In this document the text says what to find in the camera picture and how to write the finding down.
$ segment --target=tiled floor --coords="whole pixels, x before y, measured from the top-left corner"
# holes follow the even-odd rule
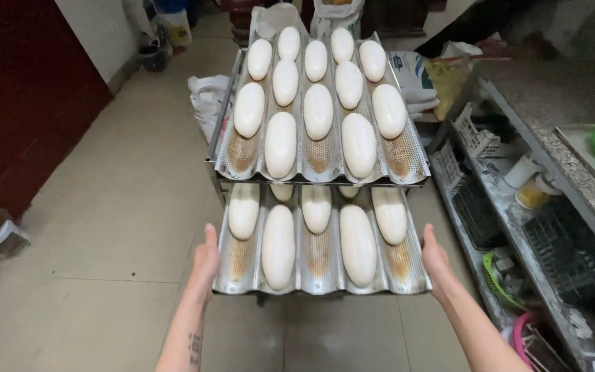
[[[56,170],[24,216],[33,244],[0,262],[0,371],[151,371],[190,252],[222,208],[203,166],[187,78],[228,75],[226,14],[199,20],[194,44],[160,74],[137,72]],[[432,183],[409,194],[474,290]],[[429,295],[216,297],[203,371],[468,369]]]

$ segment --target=hand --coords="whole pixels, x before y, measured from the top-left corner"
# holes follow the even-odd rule
[[[442,299],[443,287],[448,284],[452,278],[456,278],[453,273],[447,252],[435,240],[433,225],[426,224],[424,227],[424,238],[421,239],[422,261],[424,268],[430,275],[433,283],[433,296],[437,300]]]
[[[206,224],[206,242],[196,247],[192,273],[184,296],[189,296],[198,304],[206,305],[212,296],[212,285],[219,271],[219,251],[217,249],[217,232],[211,224]]]

